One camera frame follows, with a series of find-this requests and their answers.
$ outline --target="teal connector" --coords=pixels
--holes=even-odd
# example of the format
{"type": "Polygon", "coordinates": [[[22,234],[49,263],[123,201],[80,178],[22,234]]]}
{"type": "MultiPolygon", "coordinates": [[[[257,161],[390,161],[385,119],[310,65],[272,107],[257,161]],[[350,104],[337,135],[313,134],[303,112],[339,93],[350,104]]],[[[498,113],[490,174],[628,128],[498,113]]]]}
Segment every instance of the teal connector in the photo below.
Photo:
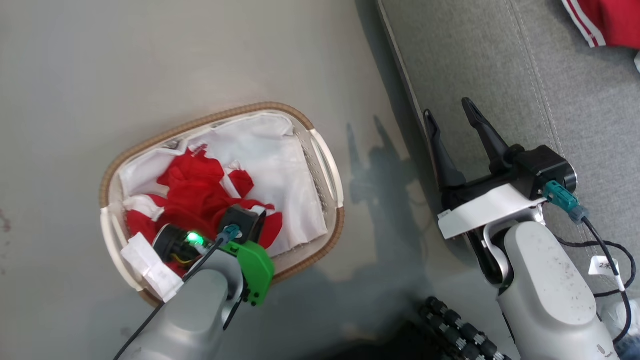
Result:
{"type": "Polygon", "coordinates": [[[569,214],[571,220],[576,224],[581,223],[583,218],[589,216],[589,211],[580,205],[578,198],[555,180],[547,183],[542,196],[569,214]]]}

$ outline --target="basket handle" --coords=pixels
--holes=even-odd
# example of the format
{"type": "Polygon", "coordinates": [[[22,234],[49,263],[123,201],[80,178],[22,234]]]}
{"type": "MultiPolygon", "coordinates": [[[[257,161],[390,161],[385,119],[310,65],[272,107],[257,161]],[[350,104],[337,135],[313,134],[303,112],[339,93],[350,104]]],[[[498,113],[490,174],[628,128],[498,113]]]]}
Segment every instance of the basket handle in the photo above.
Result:
{"type": "Polygon", "coordinates": [[[111,256],[111,260],[113,260],[113,264],[118,269],[118,272],[122,276],[122,278],[131,286],[136,289],[136,291],[142,291],[144,288],[138,284],[138,282],[133,278],[133,276],[127,270],[127,266],[122,261],[122,257],[120,256],[120,246],[118,246],[118,240],[113,234],[113,226],[111,225],[111,217],[109,216],[109,208],[102,208],[100,210],[100,226],[102,227],[102,236],[104,237],[104,243],[107,245],[107,250],[109,250],[109,255],[111,256]]]}
{"type": "Polygon", "coordinates": [[[340,173],[338,172],[338,166],[335,164],[335,159],[331,155],[331,150],[327,146],[326,142],[320,133],[316,129],[311,129],[311,139],[314,144],[314,149],[317,155],[320,157],[320,167],[324,173],[324,178],[329,185],[329,191],[331,197],[337,203],[337,207],[343,207],[344,192],[342,191],[342,180],[340,180],[340,173]]]}

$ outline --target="red fabric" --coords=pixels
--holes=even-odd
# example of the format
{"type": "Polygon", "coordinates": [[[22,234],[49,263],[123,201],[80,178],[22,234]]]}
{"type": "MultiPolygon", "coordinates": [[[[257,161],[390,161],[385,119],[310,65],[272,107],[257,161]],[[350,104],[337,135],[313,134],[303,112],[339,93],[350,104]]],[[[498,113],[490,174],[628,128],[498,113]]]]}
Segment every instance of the red fabric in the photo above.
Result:
{"type": "Polygon", "coordinates": [[[640,50],[640,1],[563,1],[576,26],[586,32],[587,41],[590,39],[594,46],[625,46],[640,50]]]}
{"type": "MultiPolygon", "coordinates": [[[[220,220],[232,205],[239,204],[244,209],[262,206],[270,212],[275,210],[272,204],[244,199],[253,188],[253,180],[244,170],[235,170],[229,174],[242,199],[230,197],[221,185],[225,172],[220,162],[206,158],[204,149],[205,147],[201,147],[194,152],[187,150],[185,155],[175,158],[167,171],[158,178],[157,182],[168,186],[169,192],[166,199],[158,195],[149,195],[156,205],[164,208],[163,214],[156,222],[138,211],[127,212],[127,225],[132,234],[142,233],[153,243],[163,226],[174,224],[206,238],[215,239],[220,220]]],[[[260,235],[260,246],[269,248],[281,229],[282,213],[267,216],[260,235]]],[[[176,261],[167,265],[181,277],[188,270],[188,266],[176,261]]]]}

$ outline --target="gray sofa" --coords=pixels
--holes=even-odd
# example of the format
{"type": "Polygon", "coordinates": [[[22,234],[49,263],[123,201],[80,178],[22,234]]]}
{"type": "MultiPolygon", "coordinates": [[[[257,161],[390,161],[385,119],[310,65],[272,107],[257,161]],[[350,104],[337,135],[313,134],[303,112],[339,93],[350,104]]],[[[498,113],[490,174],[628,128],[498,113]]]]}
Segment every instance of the gray sofa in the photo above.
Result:
{"type": "MultiPolygon", "coordinates": [[[[577,196],[606,239],[640,260],[640,74],[637,51],[590,49],[561,0],[379,0],[416,115],[430,109],[468,180],[488,160],[460,101],[471,98],[507,144],[546,144],[573,165],[577,196]]],[[[567,241],[592,240],[553,207],[548,226],[567,241]]],[[[597,249],[567,249],[587,274],[597,249]]],[[[620,260],[629,277],[626,257],[620,260]]],[[[596,292],[613,280],[587,279],[596,292]]],[[[629,289],[640,295],[640,284],[629,289]]]]}

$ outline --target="laundry basket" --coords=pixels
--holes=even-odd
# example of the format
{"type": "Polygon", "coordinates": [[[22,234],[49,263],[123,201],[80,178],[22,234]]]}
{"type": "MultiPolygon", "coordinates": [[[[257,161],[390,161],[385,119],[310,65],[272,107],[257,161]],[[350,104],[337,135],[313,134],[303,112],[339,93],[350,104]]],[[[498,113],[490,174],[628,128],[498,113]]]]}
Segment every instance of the laundry basket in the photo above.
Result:
{"type": "Polygon", "coordinates": [[[327,255],[337,243],[344,225],[342,183],[335,161],[322,136],[300,111],[277,102],[263,102],[224,111],[194,120],[147,140],[124,152],[107,169],[100,186],[100,224],[109,255],[120,275],[148,303],[156,305],[159,297],[151,286],[123,260],[120,251],[132,236],[126,224],[122,205],[124,191],[119,173],[137,157],[146,152],[176,142],[207,127],[217,127],[230,121],[238,121],[260,113],[278,114],[291,120],[294,134],[302,146],[307,165],[313,177],[322,204],[327,233],[304,245],[273,258],[276,268],[273,283],[283,281],[306,269],[327,255]]]}

